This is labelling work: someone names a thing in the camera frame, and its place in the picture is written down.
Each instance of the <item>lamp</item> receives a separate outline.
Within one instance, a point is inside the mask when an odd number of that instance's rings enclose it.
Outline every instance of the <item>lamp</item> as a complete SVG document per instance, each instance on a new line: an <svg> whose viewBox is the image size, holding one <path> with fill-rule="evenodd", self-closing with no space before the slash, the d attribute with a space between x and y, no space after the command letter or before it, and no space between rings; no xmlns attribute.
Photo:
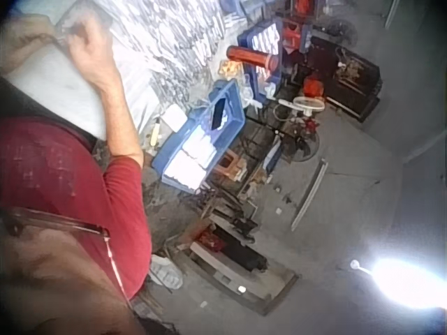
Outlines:
<svg viewBox="0 0 447 335"><path fill-rule="evenodd" d="M447 309L447 283L430 272L401 260L379 260L370 271L357 260L351 268L372 276L391 300L411 308Z"/></svg>

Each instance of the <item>white fan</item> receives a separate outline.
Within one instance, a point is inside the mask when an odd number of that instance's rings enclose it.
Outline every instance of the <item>white fan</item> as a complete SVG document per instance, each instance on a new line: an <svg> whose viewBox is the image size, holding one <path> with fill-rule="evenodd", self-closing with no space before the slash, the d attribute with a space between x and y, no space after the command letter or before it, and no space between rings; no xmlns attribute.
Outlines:
<svg viewBox="0 0 447 335"><path fill-rule="evenodd" d="M306 117L311 117L314 112L321 112L325 109L325 104L323 101L315 98L308 98L306 96L297 96L293 99L293 103L278 99L277 102L280 105L289 107L293 110L302 111Z"/></svg>

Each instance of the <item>blue plastic tray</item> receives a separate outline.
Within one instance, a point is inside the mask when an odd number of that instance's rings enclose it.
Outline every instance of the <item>blue plastic tray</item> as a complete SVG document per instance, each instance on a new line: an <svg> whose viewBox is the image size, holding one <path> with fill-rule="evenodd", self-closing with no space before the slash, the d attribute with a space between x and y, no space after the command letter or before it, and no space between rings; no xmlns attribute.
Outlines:
<svg viewBox="0 0 447 335"><path fill-rule="evenodd" d="M274 82L279 87L281 82L281 68L282 68L282 21L280 18L274 18L272 20L266 20L259 22L256 26L244 31L237 37L237 42L241 47L248 47L253 49L253 37L258 35L260 32L264 31L266 28L270 27L272 24L277 25L279 33L278 41L278 57L279 63L277 69L271 73L271 76L267 79L267 82ZM260 103L265 102L265 95L259 91L258 86L258 75L256 74L256 67L251 64L244 63L244 72L250 76L250 85L253 89L254 99Z"/></svg>
<svg viewBox="0 0 447 335"><path fill-rule="evenodd" d="M236 13L240 17L244 17L245 13L250 14L258 8L261 8L267 3L274 3L275 0L247 0L247 1L239 1L239 0L220 0L221 7L224 12L227 13Z"/></svg>
<svg viewBox="0 0 447 335"><path fill-rule="evenodd" d="M201 126L210 135L211 143L217 151L211 163L207 166L204 178L206 179L207 175L221 160L221 157L245 124L245 114L240 101L239 88L234 79L229 82L226 80L216 81L208 98L211 102L210 105L192 110L188 115L188 121L186 121L177 133L173 133L166 140L152 161L152 167L161 175L161 181L163 183L188 193L194 193L195 190L179 183L176 179L166 176L164 172L177 152L182 149L183 144L188 140L192 132L198 126ZM214 113L214 106L222 98L226 99L223 113L228 116L228 119L221 128L212 131L211 120Z"/></svg>

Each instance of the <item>hand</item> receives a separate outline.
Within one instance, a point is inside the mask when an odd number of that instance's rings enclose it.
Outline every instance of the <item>hand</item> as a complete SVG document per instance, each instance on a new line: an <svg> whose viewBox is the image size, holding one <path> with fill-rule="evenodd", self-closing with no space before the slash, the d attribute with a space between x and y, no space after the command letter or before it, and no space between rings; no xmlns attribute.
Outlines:
<svg viewBox="0 0 447 335"><path fill-rule="evenodd" d="M48 16L12 17L1 28L0 68L9 73L35 51L54 40L54 26Z"/></svg>
<svg viewBox="0 0 447 335"><path fill-rule="evenodd" d="M112 51L112 36L93 15L79 22L78 34L67 38L73 62L84 79L101 92L121 84Z"/></svg>

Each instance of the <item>person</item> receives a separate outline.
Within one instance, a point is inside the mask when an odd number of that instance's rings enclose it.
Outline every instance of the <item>person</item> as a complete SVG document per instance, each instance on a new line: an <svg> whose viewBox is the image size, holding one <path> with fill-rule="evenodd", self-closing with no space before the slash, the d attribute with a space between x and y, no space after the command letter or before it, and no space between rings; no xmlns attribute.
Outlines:
<svg viewBox="0 0 447 335"><path fill-rule="evenodd" d="M54 41L47 18L11 20L3 72ZM94 15L79 25L85 32L68 37L70 55L101 97L111 162L102 173L82 134L63 122L0 119L1 312L30 334L144 334L128 302L152 251L143 153L111 36Z"/></svg>

